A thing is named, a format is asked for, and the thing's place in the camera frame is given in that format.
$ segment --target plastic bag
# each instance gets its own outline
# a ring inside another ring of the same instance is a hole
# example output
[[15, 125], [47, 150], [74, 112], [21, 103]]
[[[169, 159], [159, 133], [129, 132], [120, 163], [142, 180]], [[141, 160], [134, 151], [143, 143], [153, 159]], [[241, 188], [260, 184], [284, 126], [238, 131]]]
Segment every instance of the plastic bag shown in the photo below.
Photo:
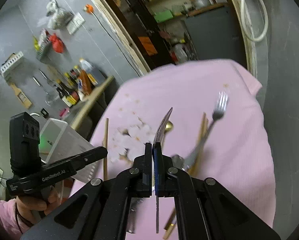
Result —
[[51, 16], [47, 27], [52, 30], [60, 29], [65, 26], [73, 17], [73, 14], [63, 8], [59, 8], [56, 0], [50, 0], [46, 6], [46, 16]]
[[58, 53], [63, 53], [64, 51], [64, 43], [60, 40], [59, 37], [56, 36], [56, 33], [49, 37], [51, 44], [53, 46], [54, 51]]

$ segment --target pink object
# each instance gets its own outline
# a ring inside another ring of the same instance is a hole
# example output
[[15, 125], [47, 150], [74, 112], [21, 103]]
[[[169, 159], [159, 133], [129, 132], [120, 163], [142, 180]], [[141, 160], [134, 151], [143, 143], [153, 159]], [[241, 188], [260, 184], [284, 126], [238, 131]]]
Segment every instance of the pink object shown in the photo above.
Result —
[[[0, 200], [0, 224], [3, 225], [7, 233], [15, 240], [20, 239], [21, 232], [16, 224], [15, 219], [15, 201], [12, 199], [8, 202]], [[28, 230], [22, 221], [18, 220], [19, 226], [22, 229], [23, 233]]]
[[[128, 81], [120, 87], [99, 121], [91, 143], [100, 146], [104, 138], [105, 118], [109, 118], [109, 139], [117, 128], [132, 125], [128, 112], [157, 129], [173, 107], [173, 130], [166, 136], [163, 154], [186, 157], [195, 147], [203, 112], [211, 122], [220, 91], [228, 93], [224, 118], [206, 142], [197, 178], [213, 177], [235, 197], [273, 226], [275, 214], [275, 177], [263, 114], [255, 99], [260, 83], [232, 60], [192, 61], [179, 66], [167, 65], [145, 77]], [[108, 177], [130, 166], [121, 160], [111, 163]], [[97, 177], [103, 178], [102, 165]], [[84, 184], [76, 181], [72, 192]], [[139, 206], [136, 234], [126, 239], [162, 239], [172, 208], [172, 198], [160, 198], [160, 229], [155, 233], [155, 196]], [[178, 239], [174, 230], [170, 239]]]

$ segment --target spoon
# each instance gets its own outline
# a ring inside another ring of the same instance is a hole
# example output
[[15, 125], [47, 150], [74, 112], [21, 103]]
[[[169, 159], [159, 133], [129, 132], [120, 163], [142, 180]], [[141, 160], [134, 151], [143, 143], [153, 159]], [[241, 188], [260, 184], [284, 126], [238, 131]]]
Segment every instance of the spoon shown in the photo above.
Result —
[[183, 167], [183, 164], [184, 164], [184, 161], [185, 161], [185, 159], [183, 157], [179, 156], [178, 154], [173, 155], [171, 157], [171, 160], [173, 162], [173, 166], [178, 168], [178, 169], [181, 169]]
[[165, 142], [166, 134], [167, 134], [168, 132], [170, 132], [171, 130], [173, 130], [173, 128], [174, 128], [173, 123], [172, 123], [171, 121], [168, 121], [167, 124], [166, 124], [165, 130], [164, 130], [164, 138], [163, 138], [162, 143], [161, 143], [161, 145], [162, 145], [162, 149], [163, 149], [163, 146], [164, 146], [164, 142]]

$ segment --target gold spoon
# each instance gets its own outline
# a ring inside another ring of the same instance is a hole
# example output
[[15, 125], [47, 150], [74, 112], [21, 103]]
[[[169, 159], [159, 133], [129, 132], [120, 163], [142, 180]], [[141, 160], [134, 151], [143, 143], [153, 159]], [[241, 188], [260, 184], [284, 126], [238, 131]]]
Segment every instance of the gold spoon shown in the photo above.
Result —
[[167, 124], [166, 124], [166, 127], [165, 127], [165, 131], [164, 131], [164, 138], [163, 138], [162, 143], [161, 143], [161, 145], [162, 145], [162, 149], [163, 149], [163, 146], [164, 146], [164, 142], [165, 142], [166, 134], [167, 134], [168, 132], [170, 132], [171, 130], [173, 130], [173, 128], [174, 128], [173, 123], [172, 123], [171, 121], [168, 121]]

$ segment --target wooden chopstick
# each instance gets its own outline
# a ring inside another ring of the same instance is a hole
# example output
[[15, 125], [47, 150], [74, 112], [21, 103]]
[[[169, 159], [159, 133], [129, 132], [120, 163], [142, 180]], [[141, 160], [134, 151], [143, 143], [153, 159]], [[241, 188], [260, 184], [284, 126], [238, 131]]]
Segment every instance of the wooden chopstick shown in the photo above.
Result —
[[[108, 148], [108, 121], [109, 119], [106, 118], [105, 120], [105, 136], [103, 141], [103, 147], [106, 149]], [[107, 156], [103, 159], [103, 171], [104, 171], [104, 181], [108, 180], [108, 171], [107, 171]]]
[[[208, 128], [208, 119], [206, 117], [206, 113], [204, 112], [202, 121], [201, 121], [198, 138], [197, 138], [197, 143], [199, 143], [201, 138], [206, 134], [207, 128]], [[193, 167], [188, 170], [188, 174], [192, 177], [196, 176], [199, 171], [199, 166], [200, 166], [201, 159], [202, 159], [202, 152], [203, 152], [202, 150], [199, 152]], [[175, 216], [176, 216], [176, 210], [174, 208], [173, 211], [171, 212], [171, 215], [169, 216], [169, 219], [168, 219], [165, 227], [164, 227], [164, 229], [166, 230], [166, 232], [163, 236], [164, 240], [167, 240], [170, 237], [171, 233], [173, 232], [173, 230], [175, 228], [175, 225], [172, 224], [172, 221], [174, 220]]]

